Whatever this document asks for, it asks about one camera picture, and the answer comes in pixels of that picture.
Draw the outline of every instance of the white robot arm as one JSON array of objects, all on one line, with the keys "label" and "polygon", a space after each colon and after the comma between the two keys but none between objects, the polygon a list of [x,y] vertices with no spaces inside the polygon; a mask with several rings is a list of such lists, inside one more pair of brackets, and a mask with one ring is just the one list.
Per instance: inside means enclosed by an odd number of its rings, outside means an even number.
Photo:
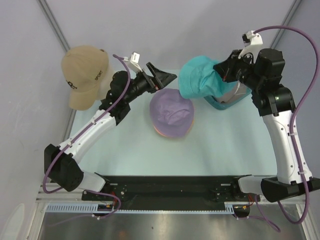
[{"label": "white robot arm", "polygon": [[130,111],[130,102],[144,92],[155,93],[163,89],[177,78],[175,74],[157,69],[150,62],[146,66],[152,76],[147,75],[138,64],[139,57],[140,55],[134,52],[130,58],[123,59],[136,73],[134,79],[128,77],[127,71],[116,72],[110,83],[111,89],[91,120],[59,146],[50,144],[44,150],[45,175],[67,191],[76,188],[101,191],[106,183],[105,179],[97,173],[82,171],[79,167],[85,153],[102,135],[124,119]]},{"label": "white robot arm", "polygon": [[[305,161],[294,120],[294,132],[290,132],[290,121],[295,102],[291,91],[280,84],[285,66],[282,52],[263,48],[261,35],[248,31],[242,35],[245,48],[233,50],[229,58],[213,68],[227,82],[239,81],[252,93],[257,107],[270,134],[277,165],[276,176],[243,176],[237,181],[242,193],[264,195],[270,202],[304,194],[301,174],[308,181],[309,190],[319,189],[319,179],[313,178]],[[302,162],[299,170],[292,135]]]}]

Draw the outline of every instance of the gray wall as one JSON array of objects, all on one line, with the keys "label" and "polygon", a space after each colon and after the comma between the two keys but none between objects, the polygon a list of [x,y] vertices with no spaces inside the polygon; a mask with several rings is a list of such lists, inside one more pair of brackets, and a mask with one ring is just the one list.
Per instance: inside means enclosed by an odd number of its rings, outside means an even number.
[{"label": "gray wall", "polygon": [[[302,2],[290,25],[311,35],[320,46],[320,1]],[[295,32],[285,32],[277,46],[286,59],[283,84],[293,92],[296,104],[302,98],[315,71],[315,54],[310,43]],[[304,157],[313,176],[320,178],[320,77],[297,116],[297,127]],[[311,194],[313,214],[320,224],[320,191]]]},{"label": "gray wall", "polygon": [[24,204],[22,239],[44,176],[44,148],[64,134],[69,87],[64,52],[36,0],[1,1],[0,39],[0,235]]},{"label": "gray wall", "polygon": [[[293,1],[47,0],[71,47],[136,51],[141,66],[150,61],[160,69],[180,69],[198,55],[225,59],[243,47],[245,31],[281,24]],[[275,33],[264,34],[267,46]],[[111,63],[121,66],[113,57]]]}]

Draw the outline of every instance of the purple hat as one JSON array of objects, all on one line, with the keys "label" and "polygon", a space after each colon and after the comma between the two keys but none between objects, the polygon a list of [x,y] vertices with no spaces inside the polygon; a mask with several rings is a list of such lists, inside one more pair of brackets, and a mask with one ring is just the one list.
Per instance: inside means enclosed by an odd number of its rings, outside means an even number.
[{"label": "purple hat", "polygon": [[169,138],[185,136],[193,125],[195,109],[178,89],[164,88],[150,102],[150,117],[155,130]]}]

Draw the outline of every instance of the white table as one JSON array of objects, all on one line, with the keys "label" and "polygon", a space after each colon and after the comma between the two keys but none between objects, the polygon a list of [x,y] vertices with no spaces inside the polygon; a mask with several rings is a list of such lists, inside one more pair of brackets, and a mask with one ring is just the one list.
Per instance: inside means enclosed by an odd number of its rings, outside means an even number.
[{"label": "white table", "polygon": [[[177,79],[168,86],[177,87]],[[85,154],[79,164],[81,169],[101,175],[132,176],[277,173],[269,133],[250,95],[222,111],[203,98],[192,99],[194,125],[182,139],[156,133],[149,116],[152,97],[146,92],[130,104],[126,118]],[[100,104],[96,101],[87,111],[77,111],[71,135],[90,120]]]}]

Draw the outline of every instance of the purple cable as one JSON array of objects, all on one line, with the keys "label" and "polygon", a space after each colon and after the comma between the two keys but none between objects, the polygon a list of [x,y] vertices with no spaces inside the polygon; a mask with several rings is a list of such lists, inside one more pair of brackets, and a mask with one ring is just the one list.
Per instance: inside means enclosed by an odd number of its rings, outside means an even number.
[{"label": "purple cable", "polygon": [[[115,54],[112,55],[114,58],[118,59],[122,65],[124,66],[125,70],[127,71],[127,74],[128,74],[128,80],[126,82],[126,85],[125,85],[125,88],[123,90],[123,92],[121,93],[121,95],[118,97],[118,99],[103,113],[101,114],[99,117],[96,118],[96,120],[94,121],[95,123],[97,121],[99,121],[104,115],[106,115],[111,109],[113,109],[117,104],[118,102],[124,97],[125,93],[127,92],[128,90],[128,87],[129,87],[129,84],[130,84],[130,80],[131,80],[131,75],[130,75],[130,70],[129,68],[127,67],[127,65],[125,64],[125,62],[123,61],[124,58],[123,57],[119,57]],[[94,124],[93,123],[90,123],[88,126],[86,126],[77,136],[75,136],[74,139],[72,139],[71,143],[73,144],[78,138],[80,138],[90,127],[92,127]],[[53,194],[59,190],[62,189],[62,187],[58,187],[52,191],[48,191],[47,190],[47,187],[46,187],[46,182],[47,182],[47,179],[48,179],[48,176],[49,176],[49,173],[51,172],[53,166],[55,165],[55,163],[58,161],[58,159],[60,158],[60,156],[70,147],[70,145],[66,145],[57,155],[56,157],[53,159],[52,163],[50,164],[50,166],[48,167],[47,171],[45,172],[45,175],[44,175],[44,178],[43,178],[43,181],[42,181],[42,189],[43,191],[46,193],[46,194]]]},{"label": "purple cable", "polygon": [[254,196],[254,201],[255,201],[255,204],[259,210],[259,212],[261,213],[262,216],[247,216],[247,217],[238,217],[236,214],[233,214],[233,216],[238,220],[238,219],[259,219],[259,220],[263,220],[263,221],[266,221],[270,227],[272,227],[276,232],[278,233],[281,233],[281,229],[280,227],[278,227],[274,222],[272,222],[271,220],[269,220],[265,215],[264,213],[262,212],[261,210],[261,207],[259,206],[258,204],[258,196],[255,195]]},{"label": "purple cable", "polygon": [[[99,194],[99,195],[104,195],[104,196],[108,196],[108,197],[113,197],[114,199],[117,199],[117,201],[119,202],[118,207],[117,207],[116,209],[114,209],[112,212],[108,213],[107,215],[98,216],[98,217],[97,217],[97,220],[98,220],[98,219],[106,219],[106,218],[112,216],[116,211],[118,211],[118,210],[121,208],[121,201],[120,201],[120,199],[119,199],[117,196],[115,196],[115,195],[108,194],[108,193],[103,193],[103,192],[91,191],[91,190],[86,190],[86,191],[89,192],[89,193],[92,193],[92,194]],[[92,216],[93,216],[92,214],[77,215],[77,216],[70,217],[70,218],[68,218],[68,219],[66,219],[66,220],[59,221],[59,222],[54,223],[54,224],[49,224],[48,227],[55,227],[55,226],[57,226],[57,225],[67,223],[67,222],[72,221],[72,220],[75,220],[75,219],[79,219],[79,218],[83,218],[83,217],[92,217]]]},{"label": "purple cable", "polygon": [[299,171],[301,172],[301,174],[300,174],[301,175],[301,179],[302,179],[303,186],[304,186],[304,189],[305,189],[305,205],[304,205],[304,210],[303,210],[303,213],[301,215],[301,218],[299,220],[297,220],[297,221],[292,220],[289,217],[289,215],[287,214],[287,212],[285,211],[283,205],[280,203],[280,201],[278,201],[280,209],[283,212],[283,214],[286,217],[286,219],[292,224],[301,224],[305,220],[305,218],[306,218],[306,216],[308,214],[308,208],[309,208],[309,204],[310,204],[310,193],[309,193],[309,188],[308,188],[308,183],[307,183],[307,180],[306,180],[306,176],[303,173],[304,168],[303,168],[303,163],[302,163],[301,156],[300,156],[300,153],[299,153],[297,141],[296,141],[295,135],[293,134],[294,133],[294,122],[295,122],[295,119],[296,119],[296,116],[297,116],[297,113],[298,113],[300,107],[302,106],[302,104],[306,100],[307,96],[309,95],[311,89],[313,88],[313,86],[316,83],[316,80],[317,80],[317,77],[318,77],[318,73],[319,73],[319,51],[318,51],[318,48],[316,46],[315,41],[308,34],[306,34],[305,32],[303,32],[303,31],[301,31],[301,30],[299,30],[297,28],[291,27],[291,26],[281,26],[281,25],[279,25],[279,26],[267,26],[267,27],[263,27],[263,28],[260,28],[260,29],[258,29],[256,31],[254,31],[254,34],[260,33],[260,32],[265,31],[265,30],[270,30],[270,29],[290,30],[290,31],[296,32],[296,33],[304,36],[311,43],[311,45],[313,47],[313,50],[314,50],[314,53],[315,53],[316,62],[315,62],[315,71],[314,71],[313,78],[311,80],[311,83],[310,83],[309,87],[305,91],[303,97],[301,98],[301,100],[298,103],[295,111],[292,114],[291,119],[290,119],[290,126],[289,126],[289,132],[291,134],[291,140],[292,140],[294,152],[295,152],[295,155],[296,155]]}]

